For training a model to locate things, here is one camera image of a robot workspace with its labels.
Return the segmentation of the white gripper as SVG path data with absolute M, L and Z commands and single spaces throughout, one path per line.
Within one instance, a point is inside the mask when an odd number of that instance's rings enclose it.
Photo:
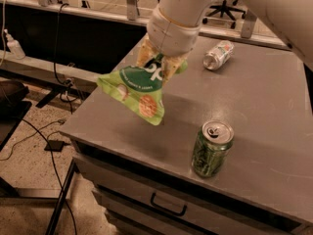
M 149 38 L 146 37 L 141 44 L 136 65 L 143 67 L 159 51 L 164 55 L 161 61 L 162 81 L 167 82 L 174 74 L 187 69 L 186 54 L 193 49 L 199 31 L 198 26 L 186 27 L 175 23 L 156 7 L 147 23 Z

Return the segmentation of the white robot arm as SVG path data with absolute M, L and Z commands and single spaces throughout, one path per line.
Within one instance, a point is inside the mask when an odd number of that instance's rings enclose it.
M 171 77 L 193 49 L 206 9 L 215 0 L 160 0 L 147 23 L 148 39 L 137 64 L 155 54 L 170 61 Z M 313 70 L 313 0 L 240 0 Z

